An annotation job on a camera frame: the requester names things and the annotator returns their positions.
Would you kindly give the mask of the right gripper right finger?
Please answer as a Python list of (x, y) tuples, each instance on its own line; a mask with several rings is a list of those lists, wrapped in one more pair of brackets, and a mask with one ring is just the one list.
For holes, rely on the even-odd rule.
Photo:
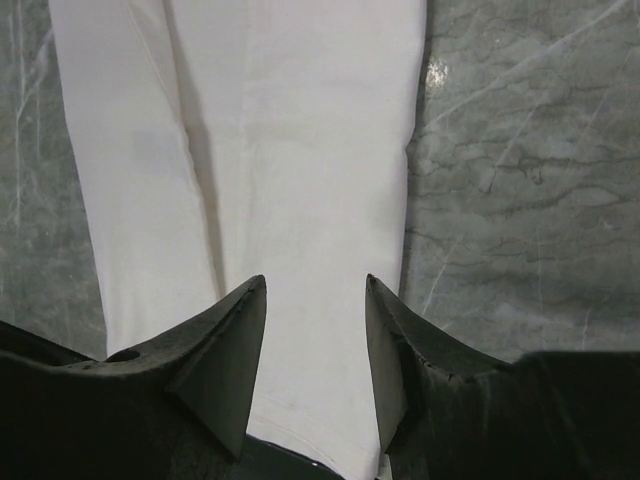
[(507, 363), (410, 310), (374, 276), (365, 321), (382, 451), (396, 479), (635, 479), (639, 356)]

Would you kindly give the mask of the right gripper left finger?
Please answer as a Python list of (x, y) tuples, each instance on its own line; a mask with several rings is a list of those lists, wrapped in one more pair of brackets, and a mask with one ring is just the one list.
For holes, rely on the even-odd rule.
[(224, 479), (241, 456), (266, 320), (257, 275), (97, 361), (1, 327), (5, 479)]

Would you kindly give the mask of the white t-shirt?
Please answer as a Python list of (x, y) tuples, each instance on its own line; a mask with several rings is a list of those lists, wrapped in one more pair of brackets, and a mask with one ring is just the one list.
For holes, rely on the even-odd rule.
[(115, 353), (262, 274), (250, 433), (372, 479), (365, 279), (397, 287), (423, 1), (53, 1)]

